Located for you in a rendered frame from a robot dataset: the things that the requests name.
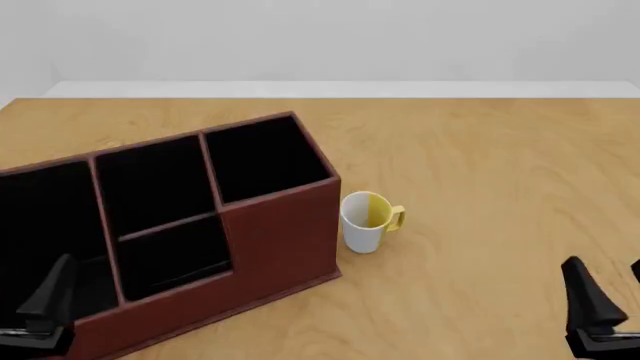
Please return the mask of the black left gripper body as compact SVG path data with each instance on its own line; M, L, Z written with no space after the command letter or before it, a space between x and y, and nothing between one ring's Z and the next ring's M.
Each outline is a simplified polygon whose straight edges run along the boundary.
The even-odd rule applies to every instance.
M57 328L50 335L0 335L0 360L63 358L74 339L72 329Z

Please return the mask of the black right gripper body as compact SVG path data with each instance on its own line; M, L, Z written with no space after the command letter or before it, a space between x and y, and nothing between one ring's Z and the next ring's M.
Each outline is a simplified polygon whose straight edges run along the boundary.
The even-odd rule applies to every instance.
M575 359L640 360L640 332L590 335L583 329L575 329L565 339Z

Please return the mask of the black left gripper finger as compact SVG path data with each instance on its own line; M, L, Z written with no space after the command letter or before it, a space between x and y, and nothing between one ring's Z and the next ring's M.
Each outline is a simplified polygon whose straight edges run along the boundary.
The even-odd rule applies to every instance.
M76 260L63 254L16 311L25 320L26 329L55 330L68 326L72 322L75 282Z

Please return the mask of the red-brown desk caddy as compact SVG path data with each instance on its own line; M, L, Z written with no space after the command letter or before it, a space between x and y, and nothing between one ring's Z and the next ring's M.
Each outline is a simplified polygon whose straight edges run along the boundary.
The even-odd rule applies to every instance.
M76 260L63 358L113 360L338 278L341 179L277 113L0 170L0 335Z

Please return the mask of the white and yellow mug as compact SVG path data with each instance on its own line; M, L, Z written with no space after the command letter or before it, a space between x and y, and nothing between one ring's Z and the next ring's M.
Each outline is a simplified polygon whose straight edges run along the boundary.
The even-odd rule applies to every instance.
M403 206L392 206L371 191L347 195L340 206L343 239L358 254L376 251L386 233L399 230L405 221Z

